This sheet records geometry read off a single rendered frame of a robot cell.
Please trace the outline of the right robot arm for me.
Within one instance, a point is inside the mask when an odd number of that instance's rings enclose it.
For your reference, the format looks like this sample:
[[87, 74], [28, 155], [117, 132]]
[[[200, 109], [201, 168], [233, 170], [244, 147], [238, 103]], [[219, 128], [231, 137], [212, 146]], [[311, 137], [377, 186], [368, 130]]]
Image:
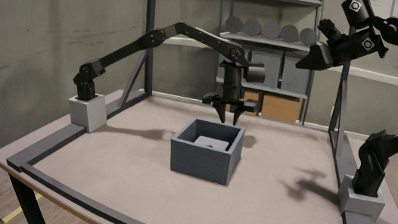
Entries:
[[[179, 21], [174, 25], [165, 27], [166, 29], [157, 27], [148, 31], [134, 42], [125, 45], [104, 57], [96, 58], [84, 63], [80, 66], [80, 71], [73, 78], [74, 84], [77, 85], [78, 93], [78, 96], [75, 97], [75, 99], [80, 101], [90, 101], [93, 98], [98, 97], [95, 94], [95, 84], [93, 79], [105, 73], [105, 67], [123, 58], [126, 58], [137, 51], [155, 48], [161, 45], [166, 39], [172, 38], [179, 34], [214, 48], [224, 57], [232, 61], [226, 62], [225, 59], [223, 59], [223, 61], [219, 63], [220, 67], [225, 68], [224, 81], [241, 82], [241, 74], [243, 69], [243, 79], [246, 79], [246, 82], [264, 83], [266, 76], [264, 63], [248, 63], [248, 60], [244, 56], [244, 49], [237, 42], [220, 39], [203, 30], [199, 30], [195, 26], [189, 25], [190, 24], [187, 24], [185, 21]], [[241, 66], [236, 65], [236, 62], [238, 62]]]

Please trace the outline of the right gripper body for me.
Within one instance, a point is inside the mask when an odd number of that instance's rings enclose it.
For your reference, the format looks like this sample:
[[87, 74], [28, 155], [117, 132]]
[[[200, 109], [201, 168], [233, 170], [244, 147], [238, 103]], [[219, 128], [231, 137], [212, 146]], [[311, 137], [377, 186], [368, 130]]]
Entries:
[[260, 109], [259, 101], [252, 99], [240, 101], [241, 85], [241, 82], [224, 81], [222, 84], [222, 97], [220, 97], [217, 93], [209, 92], [203, 95], [202, 103], [211, 104], [214, 101], [214, 106], [218, 107], [221, 107], [224, 104], [231, 104], [236, 105], [238, 110], [245, 110], [247, 112], [256, 113]]

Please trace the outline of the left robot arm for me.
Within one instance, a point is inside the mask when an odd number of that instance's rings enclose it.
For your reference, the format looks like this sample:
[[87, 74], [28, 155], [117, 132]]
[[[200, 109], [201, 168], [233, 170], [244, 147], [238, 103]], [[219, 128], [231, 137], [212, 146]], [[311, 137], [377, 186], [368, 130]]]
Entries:
[[[375, 16], [370, 0], [346, 0], [341, 6], [350, 27], [360, 30], [369, 26], [352, 35], [360, 57], [377, 51], [379, 57], [384, 58], [389, 48], [384, 47], [382, 39], [398, 46], [398, 17], [384, 19]], [[376, 35], [373, 27], [379, 30], [381, 35]], [[330, 19], [320, 20], [317, 28], [328, 39], [326, 41], [328, 45], [334, 44], [346, 35], [341, 34]], [[378, 198], [378, 189], [385, 177], [384, 171], [390, 162], [389, 157], [396, 153], [398, 153], [398, 134], [387, 135], [386, 129], [372, 133], [359, 148], [361, 169], [356, 170], [352, 179], [355, 193]]]

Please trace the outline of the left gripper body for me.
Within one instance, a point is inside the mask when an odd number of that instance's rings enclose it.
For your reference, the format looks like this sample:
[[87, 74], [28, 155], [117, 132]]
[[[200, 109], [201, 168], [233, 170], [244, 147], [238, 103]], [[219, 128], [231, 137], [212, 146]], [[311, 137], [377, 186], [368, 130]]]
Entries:
[[[324, 42], [310, 44], [319, 71], [331, 68], [334, 62], [336, 65], [342, 66], [354, 58], [360, 58], [354, 45], [352, 34], [343, 36], [343, 39], [329, 45], [329, 47]], [[344, 61], [346, 62], [344, 63]]]

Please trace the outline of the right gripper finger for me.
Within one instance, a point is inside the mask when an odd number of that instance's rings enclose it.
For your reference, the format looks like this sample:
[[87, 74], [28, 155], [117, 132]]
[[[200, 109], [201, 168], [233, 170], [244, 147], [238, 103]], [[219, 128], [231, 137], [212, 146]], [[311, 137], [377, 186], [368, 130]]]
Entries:
[[226, 105], [227, 105], [227, 104], [224, 104], [224, 105], [221, 106], [221, 107], [218, 107], [218, 106], [214, 106], [214, 105], [213, 105], [213, 107], [216, 109], [216, 111], [217, 111], [217, 113], [218, 113], [218, 115], [219, 115], [219, 118], [220, 118], [220, 120], [221, 120], [221, 123], [225, 123], [225, 108], [226, 108]]
[[245, 110], [238, 110], [238, 109], [235, 109], [234, 118], [233, 118], [233, 126], [236, 125], [236, 123], [237, 123], [237, 121], [238, 121], [238, 119], [239, 119], [241, 113], [243, 113], [243, 112], [245, 112]]

